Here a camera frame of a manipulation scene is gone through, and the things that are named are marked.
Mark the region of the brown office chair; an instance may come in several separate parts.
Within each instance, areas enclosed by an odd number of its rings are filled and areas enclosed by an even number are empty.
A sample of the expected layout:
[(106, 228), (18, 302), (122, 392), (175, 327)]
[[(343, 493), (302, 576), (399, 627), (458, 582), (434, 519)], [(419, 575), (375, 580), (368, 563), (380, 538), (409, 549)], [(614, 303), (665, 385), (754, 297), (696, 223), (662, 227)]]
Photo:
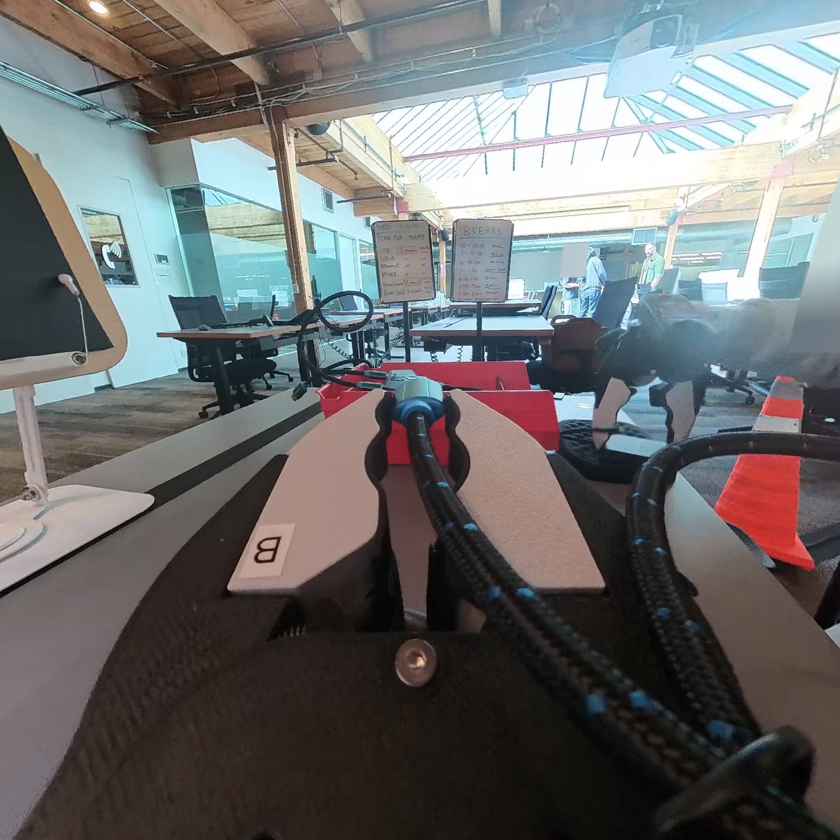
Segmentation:
[(575, 316), (556, 316), (550, 325), (553, 334), (541, 343), (534, 383), (552, 393), (592, 392), (601, 364), (596, 345), (607, 328), (593, 318)]

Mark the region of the orange traffic cone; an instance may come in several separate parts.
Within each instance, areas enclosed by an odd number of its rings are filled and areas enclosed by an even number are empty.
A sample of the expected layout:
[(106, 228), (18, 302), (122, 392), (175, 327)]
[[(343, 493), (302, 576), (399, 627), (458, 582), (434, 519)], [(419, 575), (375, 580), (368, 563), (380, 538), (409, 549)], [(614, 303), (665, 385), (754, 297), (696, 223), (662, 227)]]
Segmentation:
[[(800, 433), (803, 390), (803, 384), (792, 378), (777, 377), (752, 431)], [(739, 456), (715, 511), (749, 535), (773, 561), (811, 572), (814, 560), (797, 532), (801, 463), (801, 458), (789, 455)]]

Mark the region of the wall phone sign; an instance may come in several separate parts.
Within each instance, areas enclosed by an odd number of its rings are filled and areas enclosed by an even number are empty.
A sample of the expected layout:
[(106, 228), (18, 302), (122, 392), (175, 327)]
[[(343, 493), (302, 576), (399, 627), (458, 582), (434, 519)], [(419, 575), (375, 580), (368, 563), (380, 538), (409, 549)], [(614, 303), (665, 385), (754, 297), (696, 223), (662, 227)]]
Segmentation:
[(92, 256), (107, 287), (140, 286), (121, 216), (80, 206), (80, 219)]

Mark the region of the red plastic bin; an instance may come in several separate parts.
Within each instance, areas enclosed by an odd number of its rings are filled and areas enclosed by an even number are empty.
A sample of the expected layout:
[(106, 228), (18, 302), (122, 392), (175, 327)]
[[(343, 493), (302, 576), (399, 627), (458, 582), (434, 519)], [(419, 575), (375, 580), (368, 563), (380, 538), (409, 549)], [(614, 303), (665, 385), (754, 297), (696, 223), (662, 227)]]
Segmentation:
[[(503, 415), (530, 434), (544, 449), (556, 449), (560, 430), (551, 392), (532, 390), (526, 363), (502, 362), (412, 362), (383, 363), (380, 370), (413, 371), (442, 384), (469, 392), (495, 412)], [(329, 383), (318, 389), (322, 411), (330, 417), (363, 396), (362, 391), (346, 385)], [(432, 426), (432, 443), (443, 466), (448, 466), (449, 441), (445, 421)], [(386, 443), (389, 466), (409, 466), (406, 430), (392, 427)]]

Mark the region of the handwritten whiteboard on stand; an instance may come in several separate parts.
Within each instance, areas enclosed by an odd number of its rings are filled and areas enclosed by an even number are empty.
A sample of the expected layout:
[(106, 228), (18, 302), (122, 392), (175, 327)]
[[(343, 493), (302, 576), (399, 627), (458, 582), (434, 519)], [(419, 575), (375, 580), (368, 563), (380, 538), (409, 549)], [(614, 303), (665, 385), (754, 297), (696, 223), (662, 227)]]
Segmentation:
[(402, 309), (404, 356), (412, 359), (413, 302), (434, 301), (435, 271), (431, 227), (422, 218), (379, 221), (371, 226), (380, 303)]
[(508, 300), (514, 224), (501, 218), (457, 219), (448, 297), (461, 306), (475, 305), (473, 361), (484, 361), (484, 310)]

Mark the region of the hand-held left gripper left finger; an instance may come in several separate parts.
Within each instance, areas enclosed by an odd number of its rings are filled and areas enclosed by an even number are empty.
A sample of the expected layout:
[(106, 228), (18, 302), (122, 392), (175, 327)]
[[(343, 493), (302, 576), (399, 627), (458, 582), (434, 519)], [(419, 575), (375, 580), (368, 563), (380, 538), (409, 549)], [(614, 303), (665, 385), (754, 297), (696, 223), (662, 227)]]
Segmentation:
[(227, 583), (232, 594), (370, 597), (381, 550), (380, 480), (366, 460), (383, 391), (321, 421), (288, 453)]

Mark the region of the black office chair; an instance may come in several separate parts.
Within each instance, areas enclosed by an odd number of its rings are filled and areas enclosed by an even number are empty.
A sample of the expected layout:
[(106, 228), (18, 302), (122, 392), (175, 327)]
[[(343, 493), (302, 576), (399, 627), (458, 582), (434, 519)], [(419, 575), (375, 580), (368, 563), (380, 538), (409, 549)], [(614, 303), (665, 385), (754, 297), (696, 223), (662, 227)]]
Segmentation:
[(604, 329), (620, 328), (625, 313), (634, 296), (637, 277), (609, 280), (605, 283), (602, 294), (592, 318)]
[[(227, 315), (215, 296), (174, 297), (170, 303), (182, 331), (226, 332), (240, 327), (267, 328), (272, 321), (263, 315), (237, 323)], [(215, 419), (235, 408), (244, 408), (264, 401), (268, 395), (256, 392), (253, 383), (260, 380), (270, 389), (268, 379), (277, 372), (273, 357), (277, 350), (270, 346), (274, 337), (260, 339), (200, 339), (182, 343), (186, 348), (186, 372), (194, 383), (212, 384), (217, 399), (198, 413), (201, 419)]]

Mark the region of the person's right forearm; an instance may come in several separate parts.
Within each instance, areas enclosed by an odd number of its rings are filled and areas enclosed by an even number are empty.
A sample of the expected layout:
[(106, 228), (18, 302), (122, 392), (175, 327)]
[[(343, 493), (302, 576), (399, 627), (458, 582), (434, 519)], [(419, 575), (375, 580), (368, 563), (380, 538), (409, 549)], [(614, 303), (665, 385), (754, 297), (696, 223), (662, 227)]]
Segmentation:
[(712, 363), (726, 370), (756, 373), (764, 381), (789, 376), (820, 389), (839, 386), (838, 351), (793, 351), (798, 300), (754, 298), (707, 306), (717, 333)]

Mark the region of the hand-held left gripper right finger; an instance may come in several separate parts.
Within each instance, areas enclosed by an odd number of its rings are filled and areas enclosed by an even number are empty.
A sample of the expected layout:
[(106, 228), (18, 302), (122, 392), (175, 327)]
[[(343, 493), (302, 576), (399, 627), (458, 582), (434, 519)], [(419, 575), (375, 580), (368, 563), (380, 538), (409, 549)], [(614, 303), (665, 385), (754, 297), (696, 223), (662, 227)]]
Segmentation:
[(448, 472), (474, 523), (536, 592), (602, 594), (602, 573), (544, 447), (471, 394), (449, 399)]

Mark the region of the black tape strip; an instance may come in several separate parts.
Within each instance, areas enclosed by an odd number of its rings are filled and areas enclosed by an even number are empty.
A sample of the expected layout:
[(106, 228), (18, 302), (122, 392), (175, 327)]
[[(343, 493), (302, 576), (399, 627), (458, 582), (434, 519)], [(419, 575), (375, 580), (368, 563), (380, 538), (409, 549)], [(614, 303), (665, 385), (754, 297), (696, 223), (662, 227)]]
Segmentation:
[(275, 410), (270, 419), (271, 423), (264, 422), (253, 435), (243, 438), (235, 445), (223, 448), (213, 457), (206, 458), (179, 476), (170, 478), (149, 490), (149, 494), (154, 499), (151, 509), (160, 508), (184, 495), (246, 457), (291, 434), (306, 422), (323, 415), (319, 392), (314, 389), (310, 389), (299, 400), (287, 400), (284, 405)]

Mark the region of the black panel with wooden edge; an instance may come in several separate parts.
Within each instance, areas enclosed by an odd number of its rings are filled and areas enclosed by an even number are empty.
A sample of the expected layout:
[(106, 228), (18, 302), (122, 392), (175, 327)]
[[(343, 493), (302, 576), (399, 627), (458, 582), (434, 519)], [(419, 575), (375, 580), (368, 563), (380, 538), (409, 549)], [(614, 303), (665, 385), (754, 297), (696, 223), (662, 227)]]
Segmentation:
[(1, 388), (108, 371), (128, 335), (46, 168), (1, 132)]

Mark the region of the wooden office desk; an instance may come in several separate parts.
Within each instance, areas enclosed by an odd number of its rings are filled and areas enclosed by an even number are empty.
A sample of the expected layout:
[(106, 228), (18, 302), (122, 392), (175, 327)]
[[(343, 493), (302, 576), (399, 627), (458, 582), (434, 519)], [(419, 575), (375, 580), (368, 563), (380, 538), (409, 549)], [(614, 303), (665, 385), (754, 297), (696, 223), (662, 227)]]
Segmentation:
[(474, 349), (481, 343), (484, 355), (475, 353), (473, 361), (527, 361), (539, 354), (539, 347), (551, 344), (553, 325), (540, 316), (446, 318), (409, 330), (412, 340), (420, 340), (430, 353), (443, 353), (450, 347)]
[(215, 401), (205, 405), (198, 415), (202, 419), (215, 419), (266, 399), (254, 390), (246, 374), (252, 375), (253, 380), (260, 380), (267, 372), (263, 371), (261, 362), (241, 358), (242, 343), (272, 339), (280, 345), (292, 346), (299, 369), (296, 388), (301, 389), (300, 383), (317, 388), (325, 382), (323, 375), (327, 373), (318, 362), (316, 351), (316, 340), (322, 332), (361, 337), (375, 325), (384, 323), (386, 314), (395, 313), (394, 310), (374, 309), (362, 314), (308, 315), (303, 317), (303, 323), (178, 329), (157, 332), (156, 337), (185, 345), (186, 369), (191, 379), (213, 384), (216, 395)]

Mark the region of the white ceiling projector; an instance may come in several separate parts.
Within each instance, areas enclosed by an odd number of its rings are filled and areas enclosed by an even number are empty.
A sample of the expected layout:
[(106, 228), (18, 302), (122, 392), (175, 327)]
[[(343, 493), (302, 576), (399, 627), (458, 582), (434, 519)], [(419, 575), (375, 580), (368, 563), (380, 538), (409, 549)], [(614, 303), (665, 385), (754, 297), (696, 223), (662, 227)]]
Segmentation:
[(699, 28), (685, 13), (644, 12), (616, 42), (605, 75), (605, 98), (666, 90), (691, 64)]

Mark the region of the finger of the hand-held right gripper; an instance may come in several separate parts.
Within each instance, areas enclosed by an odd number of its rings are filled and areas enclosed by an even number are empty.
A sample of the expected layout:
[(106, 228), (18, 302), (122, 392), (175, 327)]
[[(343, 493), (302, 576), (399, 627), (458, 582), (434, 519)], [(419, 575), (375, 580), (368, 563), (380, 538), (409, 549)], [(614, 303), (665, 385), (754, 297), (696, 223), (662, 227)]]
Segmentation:
[(692, 381), (666, 385), (665, 411), (667, 444), (679, 444), (687, 440), (697, 417)]
[(595, 450), (604, 448), (609, 437), (614, 434), (621, 409), (635, 395), (635, 388), (616, 377), (597, 377), (595, 384), (595, 404), (592, 414), (592, 442)]

